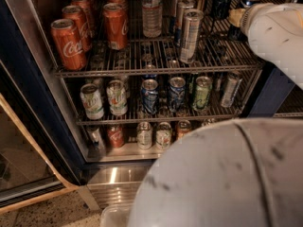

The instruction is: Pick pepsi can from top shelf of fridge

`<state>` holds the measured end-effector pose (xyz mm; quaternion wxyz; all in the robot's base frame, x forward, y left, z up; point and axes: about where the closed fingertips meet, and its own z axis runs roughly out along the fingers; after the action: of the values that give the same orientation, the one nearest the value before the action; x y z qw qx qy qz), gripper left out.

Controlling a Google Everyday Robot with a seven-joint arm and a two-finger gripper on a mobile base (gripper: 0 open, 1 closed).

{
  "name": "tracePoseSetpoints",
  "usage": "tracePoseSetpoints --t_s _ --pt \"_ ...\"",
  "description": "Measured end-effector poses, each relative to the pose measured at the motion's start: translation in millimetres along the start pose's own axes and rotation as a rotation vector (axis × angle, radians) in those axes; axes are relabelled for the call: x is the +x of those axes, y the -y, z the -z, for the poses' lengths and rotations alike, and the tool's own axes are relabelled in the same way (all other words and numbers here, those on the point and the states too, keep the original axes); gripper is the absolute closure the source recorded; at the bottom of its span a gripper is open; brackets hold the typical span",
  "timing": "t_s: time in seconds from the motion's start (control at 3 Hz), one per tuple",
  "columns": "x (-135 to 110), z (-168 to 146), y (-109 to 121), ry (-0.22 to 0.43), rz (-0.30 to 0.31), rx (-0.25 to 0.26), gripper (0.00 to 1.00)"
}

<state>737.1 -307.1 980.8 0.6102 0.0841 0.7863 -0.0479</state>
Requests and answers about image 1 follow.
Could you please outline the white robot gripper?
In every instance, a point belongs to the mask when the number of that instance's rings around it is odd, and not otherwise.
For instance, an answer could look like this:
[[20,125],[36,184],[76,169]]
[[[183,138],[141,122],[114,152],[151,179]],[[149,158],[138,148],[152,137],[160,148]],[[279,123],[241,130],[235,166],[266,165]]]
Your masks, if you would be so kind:
[[270,31],[272,27],[266,24],[265,15],[274,7],[273,3],[255,4],[249,9],[229,10],[228,21],[232,26],[241,27],[247,37],[257,37]]

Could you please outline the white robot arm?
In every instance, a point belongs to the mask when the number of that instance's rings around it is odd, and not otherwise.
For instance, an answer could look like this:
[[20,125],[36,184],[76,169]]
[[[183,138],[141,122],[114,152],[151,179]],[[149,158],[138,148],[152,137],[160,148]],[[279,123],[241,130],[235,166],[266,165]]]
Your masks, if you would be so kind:
[[303,227],[303,121],[274,117],[303,84],[303,5],[254,5],[241,30],[275,65],[253,108],[174,143],[140,185],[127,227]]

